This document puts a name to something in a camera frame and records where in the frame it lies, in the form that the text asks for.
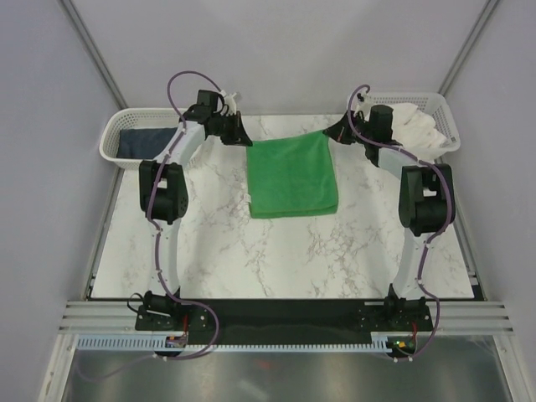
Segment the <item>white towel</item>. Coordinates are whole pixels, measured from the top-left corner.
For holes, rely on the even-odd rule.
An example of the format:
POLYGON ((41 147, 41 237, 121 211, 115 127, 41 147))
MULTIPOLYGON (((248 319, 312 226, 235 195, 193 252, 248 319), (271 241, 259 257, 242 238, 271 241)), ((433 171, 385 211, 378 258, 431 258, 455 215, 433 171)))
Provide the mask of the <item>white towel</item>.
POLYGON ((437 151, 447 138, 436 128, 434 118, 412 103, 389 105, 393 109, 393 139, 415 155, 437 151))

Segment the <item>green towel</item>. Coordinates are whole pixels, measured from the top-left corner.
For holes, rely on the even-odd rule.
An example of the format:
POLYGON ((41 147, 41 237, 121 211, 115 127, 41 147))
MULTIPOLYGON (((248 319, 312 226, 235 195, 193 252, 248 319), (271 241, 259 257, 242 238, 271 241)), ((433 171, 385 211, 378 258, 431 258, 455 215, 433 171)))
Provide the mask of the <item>green towel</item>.
POLYGON ((277 219, 334 214, 338 186, 321 131, 256 141, 246 148, 250 217, 277 219))

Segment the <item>dark blue towel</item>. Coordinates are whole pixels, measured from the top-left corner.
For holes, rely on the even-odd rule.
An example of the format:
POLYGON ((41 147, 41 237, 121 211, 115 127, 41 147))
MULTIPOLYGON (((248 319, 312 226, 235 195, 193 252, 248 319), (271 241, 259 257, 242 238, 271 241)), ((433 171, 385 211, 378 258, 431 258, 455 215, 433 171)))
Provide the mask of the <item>dark blue towel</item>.
POLYGON ((152 160, 168 146, 176 131, 176 127, 120 130, 116 157, 152 160))

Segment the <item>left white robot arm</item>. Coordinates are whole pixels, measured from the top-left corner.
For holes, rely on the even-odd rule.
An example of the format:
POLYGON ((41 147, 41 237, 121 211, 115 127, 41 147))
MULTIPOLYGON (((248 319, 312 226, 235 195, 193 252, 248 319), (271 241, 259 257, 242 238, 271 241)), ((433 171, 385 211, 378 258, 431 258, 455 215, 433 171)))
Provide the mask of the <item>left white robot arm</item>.
POLYGON ((172 302, 180 298, 178 231, 188 210, 184 170, 208 137, 225 146, 251 147, 238 111, 236 94, 200 90, 196 102, 179 115, 178 128, 163 150, 138 168, 139 200, 151 225, 155 272, 150 288, 161 289, 172 302))

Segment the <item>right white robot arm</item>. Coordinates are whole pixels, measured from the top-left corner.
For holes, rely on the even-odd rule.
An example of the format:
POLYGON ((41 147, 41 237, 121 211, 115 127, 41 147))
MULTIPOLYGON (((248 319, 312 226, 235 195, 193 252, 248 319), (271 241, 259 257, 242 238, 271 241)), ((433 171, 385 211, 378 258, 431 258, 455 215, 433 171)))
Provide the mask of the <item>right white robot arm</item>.
POLYGON ((414 317, 407 303, 436 297, 425 289, 424 272, 436 238, 456 217, 451 166, 422 160, 394 140, 393 109, 387 105, 373 106, 368 117, 348 110, 322 133, 343 145, 363 145, 365 157, 375 167, 399 179, 398 213, 405 242, 385 298, 390 304, 382 313, 387 327, 402 330, 414 317))

